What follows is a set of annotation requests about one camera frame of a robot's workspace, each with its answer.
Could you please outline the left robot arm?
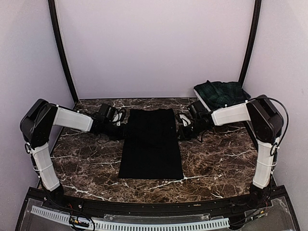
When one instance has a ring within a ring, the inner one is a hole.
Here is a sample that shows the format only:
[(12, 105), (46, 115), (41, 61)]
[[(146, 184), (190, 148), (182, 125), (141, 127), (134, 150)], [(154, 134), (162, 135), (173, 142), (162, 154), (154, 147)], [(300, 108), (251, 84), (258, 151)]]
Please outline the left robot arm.
[(61, 188), (49, 151), (50, 133), (54, 126), (104, 134), (110, 140), (122, 140), (125, 137), (125, 117), (125, 109), (105, 103), (99, 111), (89, 114), (38, 99), (21, 120), (20, 130), (26, 142), (25, 149), (31, 155), (34, 170), (40, 176), (43, 187), (50, 192)]

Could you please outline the black t-shirt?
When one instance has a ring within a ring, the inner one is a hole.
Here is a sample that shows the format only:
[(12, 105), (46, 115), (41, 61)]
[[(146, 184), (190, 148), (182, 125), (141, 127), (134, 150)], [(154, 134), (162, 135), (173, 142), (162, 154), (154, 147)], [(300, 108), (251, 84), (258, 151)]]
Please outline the black t-shirt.
[(118, 177), (142, 180), (184, 178), (172, 109), (130, 110)]

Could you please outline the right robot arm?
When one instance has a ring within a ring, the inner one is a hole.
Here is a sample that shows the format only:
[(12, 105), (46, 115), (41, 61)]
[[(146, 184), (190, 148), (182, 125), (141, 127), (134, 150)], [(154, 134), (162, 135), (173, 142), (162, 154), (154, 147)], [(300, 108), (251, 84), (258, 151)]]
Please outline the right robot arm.
[(196, 101), (188, 108), (192, 120), (184, 114), (178, 115), (180, 125), (177, 138), (180, 141), (195, 139), (200, 133), (214, 126), (249, 121), (258, 145), (257, 165), (252, 184), (264, 189), (269, 185), (271, 173), (276, 165), (277, 149), (284, 137), (282, 132), (288, 126), (288, 122), (284, 121), (273, 104), (275, 101), (266, 95), (260, 95), (212, 111), (208, 111), (201, 101)]

